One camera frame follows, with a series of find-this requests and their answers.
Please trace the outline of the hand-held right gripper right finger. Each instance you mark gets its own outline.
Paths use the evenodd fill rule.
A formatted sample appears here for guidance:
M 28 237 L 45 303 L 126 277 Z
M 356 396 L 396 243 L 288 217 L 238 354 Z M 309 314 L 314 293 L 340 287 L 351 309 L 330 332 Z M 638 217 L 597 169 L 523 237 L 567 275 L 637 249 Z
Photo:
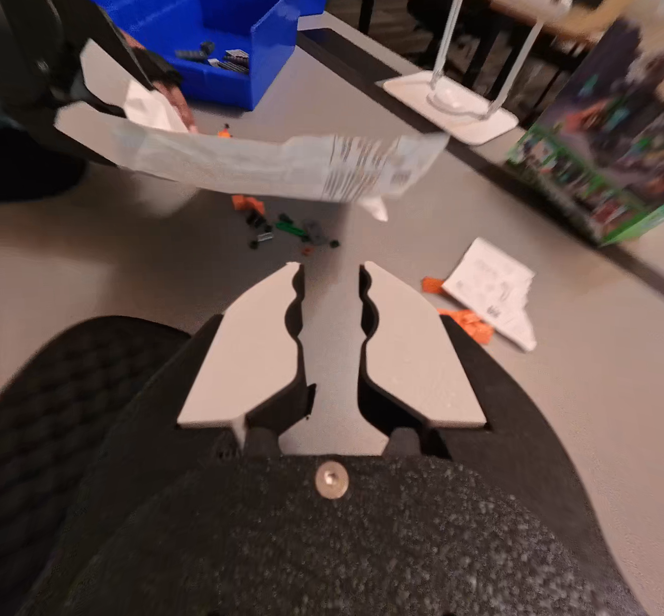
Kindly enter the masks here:
M 487 419 L 436 309 L 377 263 L 360 266 L 358 404 L 377 429 L 480 429 Z

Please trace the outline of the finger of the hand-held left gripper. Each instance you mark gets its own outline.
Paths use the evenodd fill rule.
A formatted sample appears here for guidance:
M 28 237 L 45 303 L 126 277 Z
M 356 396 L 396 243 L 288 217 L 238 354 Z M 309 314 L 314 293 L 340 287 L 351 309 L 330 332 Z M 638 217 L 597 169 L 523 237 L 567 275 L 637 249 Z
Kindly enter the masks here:
M 121 131 L 127 119 L 105 114 L 85 102 L 76 102 L 57 111 L 54 126 L 62 134 L 117 166 L 128 163 Z
M 151 91 L 93 39 L 88 39 L 82 48 L 80 63 L 86 88 L 107 105 L 146 109 L 153 99 Z

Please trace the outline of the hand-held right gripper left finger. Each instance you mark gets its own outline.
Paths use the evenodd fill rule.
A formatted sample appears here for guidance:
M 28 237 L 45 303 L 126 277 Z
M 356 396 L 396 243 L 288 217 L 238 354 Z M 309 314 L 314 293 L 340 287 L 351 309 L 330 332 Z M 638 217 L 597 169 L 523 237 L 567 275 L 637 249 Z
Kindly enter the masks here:
M 313 409 L 303 347 L 304 269 L 288 262 L 222 315 L 182 406 L 181 428 L 222 428 L 244 447 L 251 429 L 279 437 Z

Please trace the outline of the white paper bag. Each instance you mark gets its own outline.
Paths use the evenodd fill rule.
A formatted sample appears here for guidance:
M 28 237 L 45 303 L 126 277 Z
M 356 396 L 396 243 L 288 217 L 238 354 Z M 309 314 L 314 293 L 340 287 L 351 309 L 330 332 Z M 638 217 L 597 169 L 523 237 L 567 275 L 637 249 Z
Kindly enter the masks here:
M 524 352 L 537 346 L 527 315 L 535 273 L 483 238 L 476 238 L 442 290 Z
M 226 194 L 362 206 L 386 222 L 386 198 L 402 197 L 448 146 L 444 132 L 393 140 L 300 136 L 281 144 L 174 132 L 116 118 L 121 166 Z

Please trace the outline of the large orange lego plate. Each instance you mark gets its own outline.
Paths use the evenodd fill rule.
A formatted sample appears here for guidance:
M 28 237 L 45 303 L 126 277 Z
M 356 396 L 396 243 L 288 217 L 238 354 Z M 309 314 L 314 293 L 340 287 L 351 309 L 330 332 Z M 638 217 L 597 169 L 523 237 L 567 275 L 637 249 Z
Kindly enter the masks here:
M 469 309 L 458 311 L 437 309 L 436 311 L 440 316 L 448 316 L 453 319 L 478 344 L 486 346 L 494 337 L 494 328 Z

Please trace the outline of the dark grey lego plate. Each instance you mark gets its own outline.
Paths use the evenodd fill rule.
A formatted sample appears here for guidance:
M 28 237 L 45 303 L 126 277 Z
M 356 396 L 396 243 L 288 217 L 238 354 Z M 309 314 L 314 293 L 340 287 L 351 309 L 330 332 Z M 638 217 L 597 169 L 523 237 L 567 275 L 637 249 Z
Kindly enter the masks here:
M 204 41 L 198 49 L 176 49 L 174 55 L 182 61 L 209 64 L 209 59 L 212 57 L 215 48 L 214 42 Z

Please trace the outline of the grey ridged lego piece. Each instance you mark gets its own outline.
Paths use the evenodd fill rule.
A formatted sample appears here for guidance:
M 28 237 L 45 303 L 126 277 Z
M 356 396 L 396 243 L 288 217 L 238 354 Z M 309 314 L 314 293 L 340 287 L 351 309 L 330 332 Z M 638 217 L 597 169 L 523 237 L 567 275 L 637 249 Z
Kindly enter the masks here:
M 221 58 L 208 57 L 206 63 L 216 69 L 241 75 L 250 74 L 250 56 L 243 49 L 228 49 Z

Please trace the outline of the lego set box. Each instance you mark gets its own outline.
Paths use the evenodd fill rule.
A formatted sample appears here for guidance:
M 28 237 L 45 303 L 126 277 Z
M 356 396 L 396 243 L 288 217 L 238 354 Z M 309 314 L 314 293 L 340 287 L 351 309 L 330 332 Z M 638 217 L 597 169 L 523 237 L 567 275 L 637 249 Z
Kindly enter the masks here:
M 598 246 L 663 224 L 663 14 L 617 20 L 506 164 Z

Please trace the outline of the person's left hand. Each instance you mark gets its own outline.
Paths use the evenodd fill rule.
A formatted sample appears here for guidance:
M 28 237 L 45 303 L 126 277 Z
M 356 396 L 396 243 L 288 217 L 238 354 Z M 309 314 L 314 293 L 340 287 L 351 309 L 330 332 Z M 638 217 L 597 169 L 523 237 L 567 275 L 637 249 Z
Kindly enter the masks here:
M 139 66 L 153 87 L 159 91 L 176 110 L 181 121 L 191 133 L 197 133 L 194 116 L 181 91 L 182 77 L 162 56 L 140 44 L 127 32 L 117 29 L 132 50 Z

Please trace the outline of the flat white paper bag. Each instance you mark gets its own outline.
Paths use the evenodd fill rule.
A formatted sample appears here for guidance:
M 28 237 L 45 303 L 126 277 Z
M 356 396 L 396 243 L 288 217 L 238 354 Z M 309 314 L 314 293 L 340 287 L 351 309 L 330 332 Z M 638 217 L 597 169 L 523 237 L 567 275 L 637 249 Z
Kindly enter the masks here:
M 535 273 L 483 238 L 476 238 L 442 290 L 524 352 L 537 346 L 527 315 Z

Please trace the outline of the black wrist rest pad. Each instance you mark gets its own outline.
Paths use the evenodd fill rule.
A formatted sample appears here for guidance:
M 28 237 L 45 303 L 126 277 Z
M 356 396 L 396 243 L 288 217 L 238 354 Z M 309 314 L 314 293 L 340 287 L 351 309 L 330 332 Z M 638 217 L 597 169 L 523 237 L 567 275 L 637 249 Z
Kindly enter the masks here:
M 47 342 L 1 391 L 1 614 L 52 555 L 72 499 L 121 410 L 190 334 L 100 316 Z

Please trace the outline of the white stand base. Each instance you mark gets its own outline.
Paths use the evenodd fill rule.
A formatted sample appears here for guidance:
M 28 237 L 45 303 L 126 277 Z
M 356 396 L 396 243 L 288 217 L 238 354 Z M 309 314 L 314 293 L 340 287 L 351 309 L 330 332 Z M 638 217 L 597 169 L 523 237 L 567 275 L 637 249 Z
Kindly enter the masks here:
M 502 106 L 509 95 L 538 35 L 547 23 L 561 18 L 572 0 L 492 0 L 501 7 L 535 20 L 516 60 L 511 64 L 497 97 L 487 100 L 471 89 L 451 80 L 444 73 L 452 35 L 461 11 L 462 0 L 452 0 L 434 69 L 383 83 L 382 88 L 405 106 L 415 110 L 460 142 L 483 145 L 517 126 L 516 116 Z

